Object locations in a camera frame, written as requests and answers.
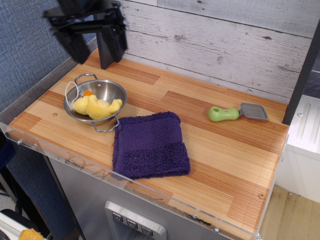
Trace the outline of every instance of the wood plank wall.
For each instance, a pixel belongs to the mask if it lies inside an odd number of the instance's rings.
[[[125,58],[289,103],[319,0],[122,0]]]

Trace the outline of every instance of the purple towel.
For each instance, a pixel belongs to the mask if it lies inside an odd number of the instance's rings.
[[[168,111],[119,121],[113,171],[130,179],[189,174],[190,160],[176,114]]]

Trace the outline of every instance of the dispenser buttons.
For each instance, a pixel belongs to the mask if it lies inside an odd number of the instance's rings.
[[[146,228],[145,226],[141,226],[141,230],[142,230],[142,233],[144,233],[145,235],[150,237],[153,236],[153,232],[149,228]]]
[[[130,228],[138,229],[138,224],[135,223],[134,221],[131,221],[131,220],[127,219],[127,220],[126,220],[126,224],[127,224]]]
[[[113,218],[115,219],[115,220],[117,220],[118,222],[123,222],[124,220],[123,220],[123,218],[122,218],[122,216],[121,215],[119,215],[119,214],[117,214],[117,213],[115,213],[115,212],[112,212],[112,216],[113,216]]]

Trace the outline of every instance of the green handle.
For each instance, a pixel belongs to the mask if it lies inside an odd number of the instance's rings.
[[[209,109],[208,116],[212,122],[236,120],[239,117],[239,111],[236,108],[222,109],[213,106]]]

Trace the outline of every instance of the bowl handle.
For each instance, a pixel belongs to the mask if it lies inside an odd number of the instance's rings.
[[[119,119],[117,117],[117,115],[114,115],[116,123],[115,125],[110,129],[110,130],[99,130],[95,124],[95,122],[92,122],[92,125],[94,126],[94,129],[98,132],[98,133],[109,133],[112,132],[116,127],[118,127],[118,125],[120,124]]]
[[[78,76],[78,77],[74,80],[75,84],[78,85],[78,82],[77,82],[78,79],[81,78],[81,77],[83,77],[83,76],[94,76],[95,79],[98,79],[97,76],[96,76],[95,74],[93,74],[93,73],[84,73],[84,74],[81,74],[80,76]]]

